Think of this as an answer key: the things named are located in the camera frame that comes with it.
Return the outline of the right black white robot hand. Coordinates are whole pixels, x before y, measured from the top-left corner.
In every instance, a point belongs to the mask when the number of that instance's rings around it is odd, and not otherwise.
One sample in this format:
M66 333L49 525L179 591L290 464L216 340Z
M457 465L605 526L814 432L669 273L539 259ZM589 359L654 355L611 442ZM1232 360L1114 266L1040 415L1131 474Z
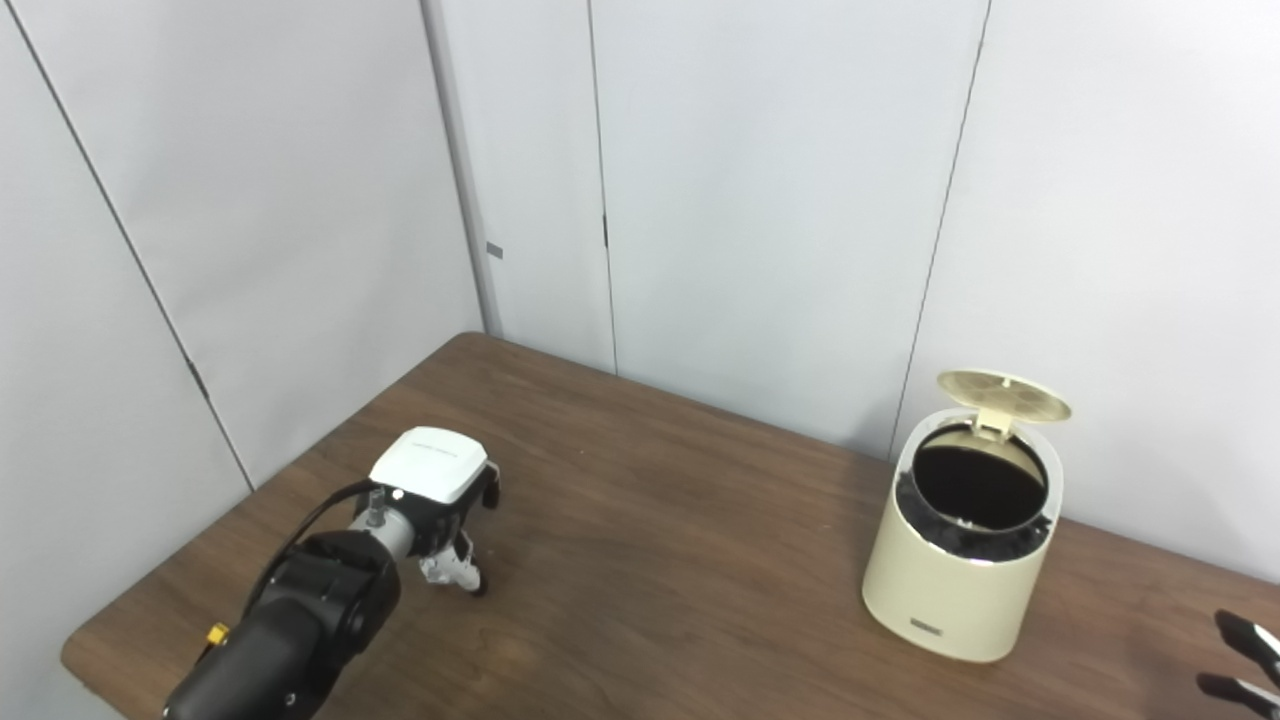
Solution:
M1219 609L1213 623L1222 641L1235 652L1257 665L1275 687L1266 691L1240 678L1199 673L1199 691L1216 700L1247 707L1262 719L1279 719L1279 639L1266 628L1238 614Z

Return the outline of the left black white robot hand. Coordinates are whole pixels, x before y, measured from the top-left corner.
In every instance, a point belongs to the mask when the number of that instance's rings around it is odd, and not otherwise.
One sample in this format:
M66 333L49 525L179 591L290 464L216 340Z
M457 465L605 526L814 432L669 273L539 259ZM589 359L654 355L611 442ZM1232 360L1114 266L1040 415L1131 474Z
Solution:
M499 466L476 439L436 427L406 430L375 461L374 484L352 527L379 539L397 561L413 559L433 585L472 597L486 578L465 529L476 507L498 509Z

